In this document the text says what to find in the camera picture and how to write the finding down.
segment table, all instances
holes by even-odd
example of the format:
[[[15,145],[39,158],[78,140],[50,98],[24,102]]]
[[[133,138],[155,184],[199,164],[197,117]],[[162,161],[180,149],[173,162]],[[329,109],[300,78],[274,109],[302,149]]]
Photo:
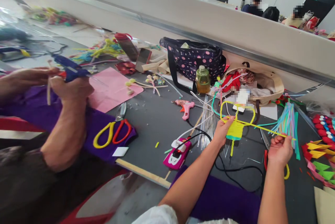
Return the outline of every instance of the table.
[[[65,38],[57,38],[62,43],[68,44],[70,48],[82,48],[83,45],[72,42]],[[63,55],[69,56],[72,50],[67,49]],[[46,66],[46,57],[32,59],[24,59],[18,61],[24,67]],[[104,70],[107,67],[114,67],[114,63],[100,65],[98,70]],[[146,75],[135,73],[131,76],[137,81],[144,82]],[[125,118],[136,128],[138,137],[129,144],[129,150],[126,155],[117,160],[117,164],[127,168],[151,181],[168,188],[176,175],[176,171],[169,172],[169,169],[163,165],[163,160],[167,154],[165,151],[171,148],[171,143],[181,133],[185,132],[190,126],[182,120],[181,107],[171,103],[171,101],[179,99],[179,94],[172,88],[160,89],[161,97],[153,94],[152,90],[145,90],[141,94],[127,101],[127,111]],[[184,100],[193,100],[200,104],[193,96],[182,92]],[[195,125],[202,112],[201,108],[194,107],[190,111],[190,122]],[[115,115],[117,108],[114,108],[108,114]],[[248,121],[251,119],[251,113],[245,113],[239,116],[241,120]],[[272,119],[261,117],[259,123],[271,123]],[[307,123],[299,117],[298,121],[298,139],[299,145],[303,145],[311,140],[319,139],[319,136],[309,128]],[[239,145],[234,148],[234,155],[231,165],[229,166],[229,154],[223,160],[226,168],[238,168],[241,166],[254,165],[264,171],[263,155],[265,146],[261,138],[259,129],[245,127],[243,138]],[[186,158],[186,165],[190,165],[201,153],[200,148],[196,145],[191,149]],[[316,223],[316,212],[314,205],[314,189],[313,186],[322,187],[320,181],[314,182],[307,172],[306,162],[301,155],[302,160],[297,161],[294,157],[289,161],[290,178],[285,181],[286,207],[290,223]],[[211,175],[223,181],[234,184],[226,177],[224,172],[220,172],[215,167],[211,171]],[[245,169],[239,172],[231,172],[231,177],[239,181],[247,190],[255,190],[262,179],[260,173],[256,169]]]

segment bundle of pipe cleaners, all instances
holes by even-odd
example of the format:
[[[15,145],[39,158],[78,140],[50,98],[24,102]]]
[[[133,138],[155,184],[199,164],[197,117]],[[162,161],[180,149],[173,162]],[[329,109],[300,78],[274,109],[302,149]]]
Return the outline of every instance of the bundle of pipe cleaners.
[[[295,151],[296,159],[300,160],[300,151],[298,145],[298,116],[299,113],[294,112],[294,103],[291,103],[290,99],[288,99],[282,115],[271,130],[292,136],[292,147]]]
[[[80,50],[81,52],[72,56],[71,60],[79,64],[82,62],[92,63],[100,55],[111,55],[113,57],[117,57],[120,54],[124,54],[124,51],[121,49],[119,44],[109,38],[105,38],[103,41],[94,45],[93,47],[76,50]]]
[[[53,8],[35,8],[27,11],[27,15],[32,20],[46,22],[49,25],[72,26],[78,23],[78,19],[64,12]]]

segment red scissors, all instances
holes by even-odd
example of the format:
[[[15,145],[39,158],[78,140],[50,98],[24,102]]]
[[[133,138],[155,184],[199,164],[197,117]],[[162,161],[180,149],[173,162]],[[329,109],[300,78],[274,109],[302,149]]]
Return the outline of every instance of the red scissors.
[[[127,104],[124,102],[123,104],[121,104],[120,108],[119,108],[119,112],[118,112],[118,116],[116,117],[116,120],[114,122],[111,122],[109,124],[107,124],[101,131],[99,131],[99,133],[95,136],[94,140],[93,140],[93,146],[97,149],[102,149],[105,148],[106,146],[108,146],[111,142],[113,144],[119,144],[122,141],[126,140],[127,137],[129,136],[130,132],[132,131],[132,126],[131,124],[128,122],[127,119],[123,119],[123,116],[126,113],[126,108],[127,108]],[[114,125],[116,124],[116,122],[120,122],[119,127],[117,128],[115,134],[113,134],[114,131]],[[126,124],[128,127],[128,131],[127,134],[120,140],[117,141],[118,136],[120,131],[122,130],[123,125]],[[98,144],[98,139],[101,136],[101,134],[103,132],[105,132],[105,130],[109,129],[109,135],[108,135],[108,139],[107,142],[103,145],[99,145]]]

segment power cord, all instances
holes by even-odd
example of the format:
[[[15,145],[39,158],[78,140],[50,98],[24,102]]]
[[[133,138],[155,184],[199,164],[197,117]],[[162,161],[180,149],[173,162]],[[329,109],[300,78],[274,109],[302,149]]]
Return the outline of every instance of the power cord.
[[[193,128],[193,125],[189,122],[188,119],[186,120],[186,122]],[[198,134],[194,135],[193,137],[189,138],[188,140],[191,140],[192,138],[195,138],[196,136],[198,136],[198,135],[200,135],[200,134],[204,134],[204,135],[206,135],[206,136],[208,137],[209,141],[212,141],[212,138],[211,138],[205,131],[203,131],[203,130],[201,130],[201,129],[199,129],[199,128],[196,128],[196,129],[197,129],[198,131],[201,131],[201,133],[198,133]],[[215,166],[215,168],[218,169],[219,171],[225,172],[226,176],[227,176],[228,178],[230,178],[230,180],[232,180],[233,182],[235,182],[240,188],[246,190],[246,189],[245,189],[239,182],[237,182],[235,179],[233,179],[231,176],[229,176],[227,172],[237,172],[237,171],[241,171],[241,170],[244,170],[244,169],[250,169],[250,168],[257,169],[257,170],[261,173],[261,175],[262,175],[262,183],[261,183],[261,185],[260,185],[256,190],[251,191],[251,193],[254,193],[254,192],[258,191],[260,188],[263,187],[263,184],[264,184],[264,175],[263,175],[263,172],[262,172],[257,166],[244,166],[244,167],[240,167],[240,168],[238,168],[238,169],[226,169],[225,166],[224,166],[223,159],[222,159],[222,157],[221,157],[221,155],[220,155],[220,152],[219,152],[218,156],[219,156],[219,158],[220,158],[220,160],[221,160],[223,169],[222,169],[222,168],[219,168],[219,167],[216,165],[216,160],[215,160],[215,162],[214,162],[214,166]]]

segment mobile phone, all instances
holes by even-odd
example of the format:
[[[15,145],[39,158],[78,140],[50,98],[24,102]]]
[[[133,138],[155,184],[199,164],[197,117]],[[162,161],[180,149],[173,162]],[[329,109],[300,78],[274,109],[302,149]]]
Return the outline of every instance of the mobile phone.
[[[144,48],[141,49],[139,56],[137,57],[136,66],[135,66],[135,69],[138,72],[140,73],[145,72],[142,66],[149,62],[151,53],[152,52],[149,49],[144,49]]]

